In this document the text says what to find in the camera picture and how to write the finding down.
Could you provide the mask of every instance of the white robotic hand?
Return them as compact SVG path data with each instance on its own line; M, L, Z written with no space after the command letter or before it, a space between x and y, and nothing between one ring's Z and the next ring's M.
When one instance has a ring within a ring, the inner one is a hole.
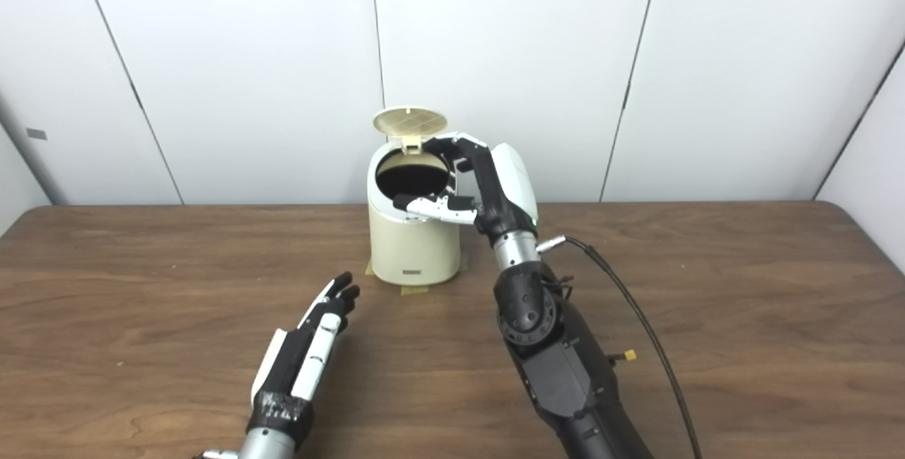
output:
M491 150L468 134L453 132L427 140L423 150L455 165L460 172L474 171L481 205L471 197L402 194L393 200L394 207L448 223L473 223L491 237L491 242L506 231L534 230L537 200L525 163L512 146L500 144Z
M336 336L355 310L358 286L345 272L327 283L298 327L276 330L252 383L252 416L242 450L207 450L197 459L292 459L314 424L311 399Z

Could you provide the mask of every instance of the lid hinge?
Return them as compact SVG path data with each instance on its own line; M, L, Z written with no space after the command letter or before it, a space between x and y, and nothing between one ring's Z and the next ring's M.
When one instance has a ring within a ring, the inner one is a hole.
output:
M421 136L403 136L401 140L403 155L421 155Z

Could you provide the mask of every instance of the wooden table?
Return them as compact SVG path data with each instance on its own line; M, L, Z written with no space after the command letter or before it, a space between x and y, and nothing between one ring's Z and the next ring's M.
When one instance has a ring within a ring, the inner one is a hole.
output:
M821 202L549 204L646 309L716 458L905 455L905 278ZM556 458L494 325L497 268L427 294L365 276L364 207L45 207L0 240L0 457L188 459L242 443L275 327L362 286L304 457ZM547 255L658 459L691 457L640 325L584 255Z

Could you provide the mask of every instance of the black fingertip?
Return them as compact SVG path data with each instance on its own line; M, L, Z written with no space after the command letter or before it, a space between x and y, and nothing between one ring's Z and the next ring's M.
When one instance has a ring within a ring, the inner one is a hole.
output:
M474 165L469 159L462 160L462 162L456 163L455 165L456 171L460 173L468 173L474 171Z
M333 279L333 285L327 291L327 296L335 297L343 288L352 283L352 274L350 272L342 272Z
M359 288L358 286L351 286L349 288L346 288L346 290L343 291L342 294L339 295L339 297L345 301L353 301L355 300L355 298L358 298L358 295L360 294L361 288Z

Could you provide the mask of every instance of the open lid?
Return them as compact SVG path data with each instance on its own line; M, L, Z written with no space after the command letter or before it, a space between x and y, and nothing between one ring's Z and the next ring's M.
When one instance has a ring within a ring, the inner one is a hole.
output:
M388 108L374 117L374 127L378 132L402 140L402 151L421 153L421 138L443 132L446 128L444 115L423 108Z

